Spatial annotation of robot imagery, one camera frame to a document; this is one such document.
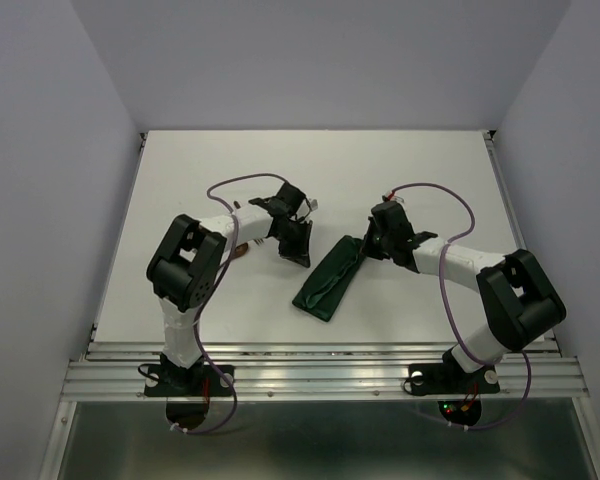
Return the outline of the brown wooden spoon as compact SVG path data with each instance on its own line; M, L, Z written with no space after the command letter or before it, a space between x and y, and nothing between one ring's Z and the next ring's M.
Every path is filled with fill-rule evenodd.
M246 255L249 252L249 250L250 250L250 246L248 243L243 243L243 244L238 245L234 250L232 259L236 260L238 258L243 257L244 255Z

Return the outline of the dark green cloth napkin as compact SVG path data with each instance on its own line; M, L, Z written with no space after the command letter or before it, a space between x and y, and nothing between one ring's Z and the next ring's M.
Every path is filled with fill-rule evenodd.
M362 239L343 236L311 272L292 305L322 322L330 322L365 260L362 246Z

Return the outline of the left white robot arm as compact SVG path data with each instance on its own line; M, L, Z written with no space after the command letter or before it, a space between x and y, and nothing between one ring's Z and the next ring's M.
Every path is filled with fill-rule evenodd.
M315 199L284 182L275 195L251 199L225 215L174 218L148 264L146 277L163 312L161 362L170 367L168 382L179 393L193 393L202 384L197 324L236 248L272 238L278 242L281 258L307 268L311 265L310 215L317 208Z

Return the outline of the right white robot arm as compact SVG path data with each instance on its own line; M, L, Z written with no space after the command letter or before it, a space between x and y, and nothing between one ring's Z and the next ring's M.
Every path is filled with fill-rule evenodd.
M566 306L530 251L488 253L432 232L417 233L395 201L372 208L362 252L415 274L436 276L442 294L450 281L479 295L486 323L459 339L440 366L441 381L452 390L464 389L479 368L524 350L566 318Z

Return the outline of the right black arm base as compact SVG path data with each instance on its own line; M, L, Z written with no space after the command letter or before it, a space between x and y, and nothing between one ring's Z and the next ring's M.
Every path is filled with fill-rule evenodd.
M500 392L498 375L493 365L480 365L467 373L455 360L451 351L433 363L416 363L408 366L402 389L409 395L460 395L466 393L497 394Z

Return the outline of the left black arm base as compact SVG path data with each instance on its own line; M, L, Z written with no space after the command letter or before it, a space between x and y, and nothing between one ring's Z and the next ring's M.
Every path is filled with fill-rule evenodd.
M229 398L228 383L202 358L190 368L179 367L160 356L158 363L142 363L137 372L144 379L149 398Z

